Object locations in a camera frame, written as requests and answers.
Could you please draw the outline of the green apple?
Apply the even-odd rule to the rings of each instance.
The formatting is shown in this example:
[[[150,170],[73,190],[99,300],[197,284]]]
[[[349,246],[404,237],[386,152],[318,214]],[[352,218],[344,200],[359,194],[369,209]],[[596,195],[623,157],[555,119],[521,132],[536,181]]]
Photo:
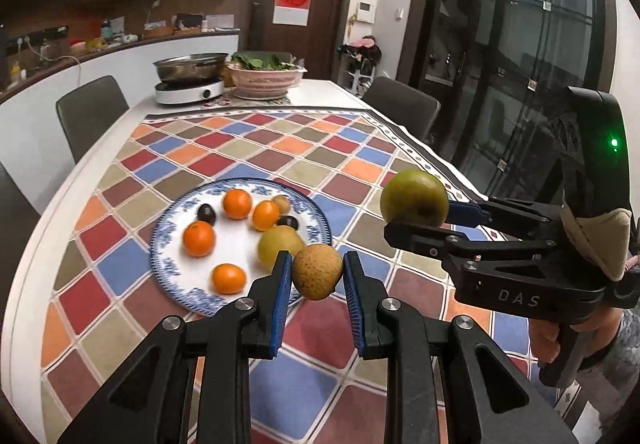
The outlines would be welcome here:
[[[406,221],[440,227],[449,211],[445,186],[430,173],[408,169],[394,175],[384,186],[380,210],[386,222]]]

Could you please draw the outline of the large orange front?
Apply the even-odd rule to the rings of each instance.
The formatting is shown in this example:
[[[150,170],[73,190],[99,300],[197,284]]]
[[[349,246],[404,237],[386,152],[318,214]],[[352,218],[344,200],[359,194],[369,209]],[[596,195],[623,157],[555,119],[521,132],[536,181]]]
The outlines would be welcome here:
[[[242,293],[246,284],[246,274],[237,265],[221,263],[212,272],[212,285],[217,294],[236,295]]]

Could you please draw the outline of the small brown fruit hidden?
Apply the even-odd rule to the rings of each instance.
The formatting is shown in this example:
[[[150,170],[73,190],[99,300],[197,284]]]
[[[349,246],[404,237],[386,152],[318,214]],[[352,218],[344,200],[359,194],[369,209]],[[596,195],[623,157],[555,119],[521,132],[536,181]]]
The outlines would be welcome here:
[[[341,255],[330,245],[314,244],[295,256],[292,282],[303,297],[318,301],[333,293],[342,273]]]

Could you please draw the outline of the dark plum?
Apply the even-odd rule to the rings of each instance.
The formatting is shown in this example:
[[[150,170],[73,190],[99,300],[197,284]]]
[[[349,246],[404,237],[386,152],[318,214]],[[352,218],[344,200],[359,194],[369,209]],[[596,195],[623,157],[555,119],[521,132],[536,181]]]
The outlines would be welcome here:
[[[198,221],[206,222],[209,225],[214,225],[217,220],[217,214],[215,209],[210,204],[201,204],[196,212]]]
[[[298,230],[299,223],[298,220],[293,216],[280,216],[277,221],[277,225],[279,227],[290,227],[293,230]]]

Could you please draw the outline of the small brown round fruit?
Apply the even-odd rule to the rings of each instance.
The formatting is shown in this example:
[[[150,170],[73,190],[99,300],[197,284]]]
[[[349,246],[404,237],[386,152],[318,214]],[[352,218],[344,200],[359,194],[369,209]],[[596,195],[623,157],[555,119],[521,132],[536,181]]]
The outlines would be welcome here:
[[[271,201],[278,207],[280,216],[287,216],[290,213],[291,204],[288,197],[284,195],[277,195],[272,197]]]

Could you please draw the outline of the large yellow pear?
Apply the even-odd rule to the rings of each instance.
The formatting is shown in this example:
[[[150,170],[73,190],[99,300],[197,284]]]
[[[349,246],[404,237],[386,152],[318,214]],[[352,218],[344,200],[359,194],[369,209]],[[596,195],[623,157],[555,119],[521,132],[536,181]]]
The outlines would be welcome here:
[[[303,238],[298,235],[296,230],[286,225],[276,225],[262,233],[257,244],[257,258],[270,272],[280,251],[288,251],[292,257],[295,257],[305,247]]]

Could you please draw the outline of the small orange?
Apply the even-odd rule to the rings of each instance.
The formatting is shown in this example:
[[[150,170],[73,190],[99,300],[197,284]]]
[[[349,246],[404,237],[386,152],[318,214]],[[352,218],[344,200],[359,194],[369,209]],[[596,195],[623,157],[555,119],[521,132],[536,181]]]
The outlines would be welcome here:
[[[255,230],[265,232],[280,218],[280,208],[274,201],[261,201],[253,210],[252,224]]]

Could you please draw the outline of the grey chair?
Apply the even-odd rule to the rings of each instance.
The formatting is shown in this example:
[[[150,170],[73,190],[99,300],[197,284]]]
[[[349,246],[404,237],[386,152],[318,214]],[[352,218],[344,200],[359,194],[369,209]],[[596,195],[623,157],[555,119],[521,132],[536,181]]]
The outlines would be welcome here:
[[[0,167],[0,302],[1,317],[6,312],[9,292],[30,235],[39,221],[39,213]]]
[[[56,114],[75,163],[129,110],[116,79],[103,76],[66,93]]]
[[[388,77],[375,78],[362,100],[425,142],[439,113],[439,100]]]

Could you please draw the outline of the colourful checkered table mat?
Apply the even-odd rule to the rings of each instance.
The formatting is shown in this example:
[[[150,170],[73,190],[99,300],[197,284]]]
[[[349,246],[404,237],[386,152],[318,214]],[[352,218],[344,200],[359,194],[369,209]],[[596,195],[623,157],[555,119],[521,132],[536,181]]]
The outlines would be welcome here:
[[[40,372],[46,442],[58,442],[163,317],[196,321],[239,297],[215,294],[216,265],[244,272],[243,294],[266,274],[256,256],[262,233],[218,209],[228,189],[246,190],[254,205],[286,197],[305,244],[357,251],[367,274],[423,314],[471,315],[564,412],[560,394],[538,381],[526,320],[464,307],[438,262],[384,241],[378,200],[398,172],[422,167],[458,201],[476,193],[378,117],[254,108],[142,120],[91,193],[54,280]],[[201,203],[216,208],[217,242],[208,257],[192,259],[181,236]],[[278,357],[250,362],[254,442],[383,443],[386,363],[356,355],[342,281],[326,300],[309,302],[294,288],[292,300]]]

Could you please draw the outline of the stroller with pink item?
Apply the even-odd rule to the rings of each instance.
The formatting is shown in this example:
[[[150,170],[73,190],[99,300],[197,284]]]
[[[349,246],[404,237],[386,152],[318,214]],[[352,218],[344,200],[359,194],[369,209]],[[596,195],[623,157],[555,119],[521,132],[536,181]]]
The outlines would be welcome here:
[[[367,35],[337,48],[340,70],[337,82],[356,97],[362,97],[372,84],[382,50],[373,36]]]

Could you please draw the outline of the grey chair near left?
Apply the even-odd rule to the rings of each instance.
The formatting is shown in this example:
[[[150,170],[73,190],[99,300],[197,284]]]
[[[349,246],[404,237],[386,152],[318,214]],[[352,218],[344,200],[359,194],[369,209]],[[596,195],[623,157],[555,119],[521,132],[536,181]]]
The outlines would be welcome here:
[[[39,221],[39,213],[0,167],[0,302],[1,317],[6,312],[9,292],[30,235]]]

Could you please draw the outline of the pink basket with greens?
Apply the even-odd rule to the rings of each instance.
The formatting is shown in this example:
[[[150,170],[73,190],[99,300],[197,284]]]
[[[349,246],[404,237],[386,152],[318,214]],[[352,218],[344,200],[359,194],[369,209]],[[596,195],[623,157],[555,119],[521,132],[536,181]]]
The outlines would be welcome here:
[[[235,52],[227,68],[233,93],[238,98],[255,101],[285,97],[307,71],[305,62],[292,53],[272,51]]]

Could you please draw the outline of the steel pan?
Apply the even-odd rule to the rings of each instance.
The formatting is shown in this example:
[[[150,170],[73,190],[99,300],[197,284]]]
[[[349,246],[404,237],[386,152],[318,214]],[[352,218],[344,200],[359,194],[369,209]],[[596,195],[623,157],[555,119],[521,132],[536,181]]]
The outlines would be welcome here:
[[[196,53],[159,60],[153,63],[157,76],[165,84],[184,82],[204,85],[217,79],[227,61],[227,53]]]

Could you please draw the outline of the grey chair far left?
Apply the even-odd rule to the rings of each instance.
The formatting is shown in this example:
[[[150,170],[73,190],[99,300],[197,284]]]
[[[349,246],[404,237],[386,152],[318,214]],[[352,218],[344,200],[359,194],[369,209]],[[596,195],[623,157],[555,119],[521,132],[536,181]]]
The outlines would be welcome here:
[[[129,110],[116,79],[103,76],[66,93],[56,114],[75,163]]]

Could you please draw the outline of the white induction cooker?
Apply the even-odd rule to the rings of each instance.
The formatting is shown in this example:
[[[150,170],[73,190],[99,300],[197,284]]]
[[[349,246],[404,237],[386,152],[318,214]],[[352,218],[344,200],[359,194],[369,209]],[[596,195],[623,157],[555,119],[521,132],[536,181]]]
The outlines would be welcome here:
[[[220,79],[203,85],[160,82],[155,86],[155,100],[160,105],[186,105],[220,98],[224,94],[224,82]]]

